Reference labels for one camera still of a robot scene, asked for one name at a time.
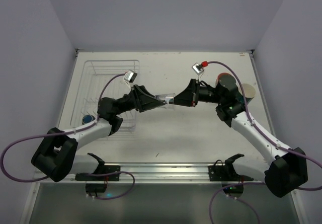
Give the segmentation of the pink cup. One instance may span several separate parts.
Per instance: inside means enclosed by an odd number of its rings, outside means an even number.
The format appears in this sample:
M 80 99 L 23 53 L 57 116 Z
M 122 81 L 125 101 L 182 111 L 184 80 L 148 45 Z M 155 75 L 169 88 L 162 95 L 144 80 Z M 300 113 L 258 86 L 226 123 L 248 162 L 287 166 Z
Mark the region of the pink cup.
M 223 77 L 226 77 L 226 76 L 230 76 L 230 74 L 229 74 L 229 73 L 227 73 L 227 72 L 222 72 L 222 73 L 220 73 L 220 74 L 217 76 L 216 82 L 217 82 L 217 83 L 218 83 L 218 82 L 220 82 L 220 80 L 221 80 Z

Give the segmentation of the black mug with handle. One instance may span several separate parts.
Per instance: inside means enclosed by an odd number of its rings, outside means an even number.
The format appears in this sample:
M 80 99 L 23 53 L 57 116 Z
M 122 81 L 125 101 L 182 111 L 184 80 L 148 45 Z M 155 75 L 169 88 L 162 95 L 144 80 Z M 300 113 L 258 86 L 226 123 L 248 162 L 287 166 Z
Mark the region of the black mug with handle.
M 246 83 L 243 83 L 242 87 L 246 101 L 249 103 L 256 96 L 256 89 L 252 85 Z

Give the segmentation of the blue cup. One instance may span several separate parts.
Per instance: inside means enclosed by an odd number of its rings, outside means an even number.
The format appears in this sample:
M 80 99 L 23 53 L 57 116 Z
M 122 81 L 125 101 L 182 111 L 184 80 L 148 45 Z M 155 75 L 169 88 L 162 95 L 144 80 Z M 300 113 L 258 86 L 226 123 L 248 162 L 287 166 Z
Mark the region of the blue cup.
M 93 115 L 85 115 L 83 118 L 82 118 L 82 125 L 85 125 L 85 124 L 88 124 L 92 121 L 95 120 L 95 117 Z

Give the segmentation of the dark teal cup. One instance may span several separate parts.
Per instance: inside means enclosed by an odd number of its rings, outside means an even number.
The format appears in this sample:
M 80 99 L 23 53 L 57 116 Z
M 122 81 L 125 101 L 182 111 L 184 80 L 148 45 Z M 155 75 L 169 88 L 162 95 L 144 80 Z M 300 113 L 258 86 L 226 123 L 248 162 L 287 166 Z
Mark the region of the dark teal cup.
M 241 95 L 241 94 L 237 94 L 237 95 L 236 95 L 236 99 L 237 99 L 241 104 L 245 104 L 245 101 L 244 101 L 244 97 L 243 97 L 243 95 Z

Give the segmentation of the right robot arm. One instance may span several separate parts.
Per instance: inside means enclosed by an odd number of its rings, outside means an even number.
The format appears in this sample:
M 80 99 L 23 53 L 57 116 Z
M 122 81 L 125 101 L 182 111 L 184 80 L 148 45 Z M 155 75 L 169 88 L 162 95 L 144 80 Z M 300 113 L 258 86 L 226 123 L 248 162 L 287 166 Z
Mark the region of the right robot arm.
M 277 197 L 283 197 L 308 181 L 304 151 L 297 147 L 293 153 L 287 145 L 274 138 L 263 127 L 258 130 L 256 120 L 246 113 L 245 101 L 233 76 L 222 73 L 216 86 L 191 79 L 188 86 L 174 98 L 174 104 L 195 107 L 198 102 L 215 103 L 219 119 L 240 133 L 263 156 L 258 163 L 236 154 L 223 164 L 209 166 L 211 181 L 237 181 L 241 177 L 264 182 Z

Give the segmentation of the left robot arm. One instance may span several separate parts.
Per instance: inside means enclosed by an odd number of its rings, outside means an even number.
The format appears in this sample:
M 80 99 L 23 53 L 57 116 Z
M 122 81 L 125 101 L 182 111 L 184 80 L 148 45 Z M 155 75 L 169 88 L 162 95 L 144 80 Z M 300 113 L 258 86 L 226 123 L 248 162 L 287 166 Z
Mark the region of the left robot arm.
M 166 105 L 166 100 L 150 94 L 144 86 L 134 85 L 122 98 L 104 97 L 98 102 L 97 118 L 70 130 L 48 131 L 31 163 L 55 182 L 69 174 L 101 178 L 107 174 L 105 162 L 95 154 L 77 155 L 85 145 L 116 133 L 123 123 L 120 114 L 135 109 L 145 112 Z

